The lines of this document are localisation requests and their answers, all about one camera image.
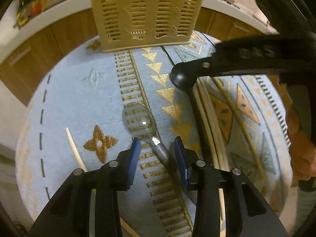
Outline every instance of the table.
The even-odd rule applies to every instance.
[[[176,63],[211,56],[217,42],[194,32],[188,45],[101,53],[95,37],[64,57],[37,88],[16,152],[18,186],[32,218],[37,218],[78,167],[65,129],[69,128],[87,169],[99,169],[131,145],[122,110],[132,102],[150,108],[167,148],[173,150],[174,138],[179,135],[184,145],[202,158],[189,98],[172,85],[168,74]],[[280,213],[292,182],[282,101],[265,75],[218,79],[221,91],[229,94],[243,119],[242,124],[236,121],[221,91],[205,77],[230,167],[240,168]],[[264,179],[257,173],[242,128],[256,147]],[[119,192],[118,200],[121,217],[141,236],[192,233],[194,204],[170,184],[146,143],[142,144],[134,184],[130,191]]]

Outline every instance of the screw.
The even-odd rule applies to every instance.
[[[197,161],[197,166],[205,166],[205,161]]]
[[[117,167],[118,166],[118,162],[117,161],[110,161],[109,166],[110,167]]]
[[[74,170],[74,175],[81,175],[83,170],[81,168],[77,168]]]
[[[234,175],[240,175],[241,174],[241,170],[239,168],[234,168],[233,169],[233,174]]]
[[[210,64],[209,64],[208,62],[203,62],[203,63],[202,63],[202,67],[208,69],[208,68],[210,67]]]

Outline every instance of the cabinet handle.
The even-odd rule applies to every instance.
[[[31,47],[28,47],[25,51],[19,53],[16,55],[10,62],[10,66],[12,67],[14,64],[16,64],[20,59],[22,59],[25,55],[27,55],[31,50]]]
[[[234,24],[234,27],[239,28],[239,29],[241,29],[241,30],[243,30],[243,31],[249,32],[248,29],[243,28],[243,27],[241,27],[241,26],[238,26],[238,25],[236,25],[236,24]]]

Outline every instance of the plastic basket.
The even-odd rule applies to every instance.
[[[101,50],[189,43],[202,0],[91,0]]]

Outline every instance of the transparent spoon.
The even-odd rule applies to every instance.
[[[160,162],[165,166],[173,181],[187,194],[188,198],[196,205],[196,196],[184,189],[178,173],[175,157],[170,154],[165,145],[157,138],[157,124],[153,114],[145,106],[136,103],[123,109],[123,123],[127,131],[152,146],[152,150]]]

